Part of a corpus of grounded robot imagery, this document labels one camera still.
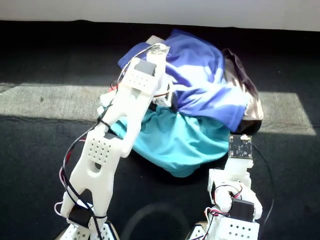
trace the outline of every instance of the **pile of clothes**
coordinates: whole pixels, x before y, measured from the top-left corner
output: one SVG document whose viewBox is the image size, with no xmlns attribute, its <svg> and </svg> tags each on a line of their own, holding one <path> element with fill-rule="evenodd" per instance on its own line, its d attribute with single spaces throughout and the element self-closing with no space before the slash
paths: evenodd
<svg viewBox="0 0 320 240">
<path fill-rule="evenodd" d="M 170 47 L 165 74 L 173 80 L 177 112 L 160 106 L 148 110 L 133 150 L 173 176 L 186 177 L 227 153 L 230 132 L 258 131 L 264 114 L 239 58 L 190 33 L 173 30 L 166 40 L 152 37 L 134 46 L 118 65 L 123 68 L 155 39 Z M 123 137 L 127 119 L 111 129 Z"/>
</svg>

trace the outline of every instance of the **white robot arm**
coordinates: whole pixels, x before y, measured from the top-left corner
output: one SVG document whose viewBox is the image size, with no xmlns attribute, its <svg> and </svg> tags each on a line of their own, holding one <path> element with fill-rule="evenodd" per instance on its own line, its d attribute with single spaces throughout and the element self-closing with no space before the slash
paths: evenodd
<svg viewBox="0 0 320 240">
<path fill-rule="evenodd" d="M 128 64 L 121 87 L 103 112 L 100 122 L 87 133 L 81 157 L 69 180 L 65 172 L 62 172 L 61 180 L 66 192 L 60 214 L 72 226 L 61 239 L 88 239 L 90 236 L 91 240 L 101 240 L 110 234 L 110 226 L 104 224 L 113 195 L 114 175 L 119 160 L 129 155 L 150 103 L 154 101 L 170 107 L 172 82 L 163 77 L 169 47 L 157 43 L 147 50 L 146 60 L 134 57 Z M 127 117 L 127 132 L 124 138 L 119 139 L 106 133 L 110 125 L 123 116 Z M 92 194 L 92 210 L 77 197 L 84 190 L 89 190 Z"/>
</svg>

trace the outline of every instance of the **black carpet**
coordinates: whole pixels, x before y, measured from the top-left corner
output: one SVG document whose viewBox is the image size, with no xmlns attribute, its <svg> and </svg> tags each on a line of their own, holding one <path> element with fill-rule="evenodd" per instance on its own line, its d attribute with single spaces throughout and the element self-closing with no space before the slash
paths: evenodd
<svg viewBox="0 0 320 240">
<path fill-rule="evenodd" d="M 53 205 L 62 199 L 58 170 L 73 140 L 96 116 L 98 97 L 119 74 L 117 61 L 150 35 L 177 26 L 90 22 L 0 22 L 0 238 L 54 239 L 66 227 Z M 230 48 L 261 92 L 265 120 L 253 141 L 269 162 L 275 206 L 263 239 L 319 239 L 320 34 L 180 26 L 218 48 Z M 80 148 L 71 162 L 75 164 Z M 114 180 L 108 219 L 119 233 L 152 203 L 180 209 L 191 227 L 210 205 L 208 169 L 174 178 L 132 152 Z M 267 210 L 270 181 L 255 155 L 252 188 Z M 175 219 L 145 218 L 132 239 L 182 240 Z"/>
</svg>

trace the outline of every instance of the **purple fabric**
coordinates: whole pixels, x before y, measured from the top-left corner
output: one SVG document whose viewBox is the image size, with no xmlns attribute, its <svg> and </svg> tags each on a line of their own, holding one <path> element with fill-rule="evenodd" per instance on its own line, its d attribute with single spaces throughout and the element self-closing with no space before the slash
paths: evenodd
<svg viewBox="0 0 320 240">
<path fill-rule="evenodd" d="M 173 30 L 163 43 L 170 47 L 165 73 L 173 77 L 178 111 L 187 116 L 214 118 L 235 131 L 248 100 L 241 89 L 226 84 L 222 53 L 212 44 L 179 30 Z M 134 46 L 118 65 L 123 68 L 148 46 L 145 42 Z"/>
</svg>

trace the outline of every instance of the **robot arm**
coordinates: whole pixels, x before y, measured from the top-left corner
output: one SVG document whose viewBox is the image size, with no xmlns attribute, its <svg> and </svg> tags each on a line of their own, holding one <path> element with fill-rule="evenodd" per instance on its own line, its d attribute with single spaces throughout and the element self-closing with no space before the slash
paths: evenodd
<svg viewBox="0 0 320 240">
<path fill-rule="evenodd" d="M 170 89 L 168 80 L 163 79 L 168 51 L 167 46 L 157 43 L 149 49 L 147 61 L 136 57 L 130 61 L 121 81 L 121 87 L 100 123 L 87 133 L 81 157 L 70 175 L 69 185 L 79 195 L 84 190 L 91 192 L 96 218 L 89 216 L 89 220 L 86 221 L 83 220 L 83 216 L 74 213 L 79 208 L 78 204 L 75 206 L 78 198 L 70 186 L 67 186 L 67 191 L 63 195 L 60 210 L 60 214 L 67 219 L 67 222 L 78 226 L 82 232 L 77 232 L 86 239 L 89 235 L 90 239 L 96 239 L 97 229 L 101 230 L 107 220 L 106 213 L 113 195 L 116 168 L 120 158 L 129 155 L 150 103 L 155 96 L 157 98 L 157 92 L 163 89 L 168 92 L 161 97 L 172 95 L 168 90 Z M 160 102 L 162 105 L 169 105 L 166 101 L 169 102 L 168 97 L 162 98 Z M 123 116 L 127 117 L 127 133 L 124 138 L 119 139 L 113 134 L 106 133 L 110 125 Z"/>
<path fill-rule="evenodd" d="M 260 225 L 255 220 L 261 217 L 263 208 L 250 189 L 247 169 L 252 166 L 251 137 L 230 135 L 225 168 L 209 170 L 207 190 L 214 206 L 204 212 L 205 227 L 197 226 L 188 240 L 258 239 Z"/>
</svg>

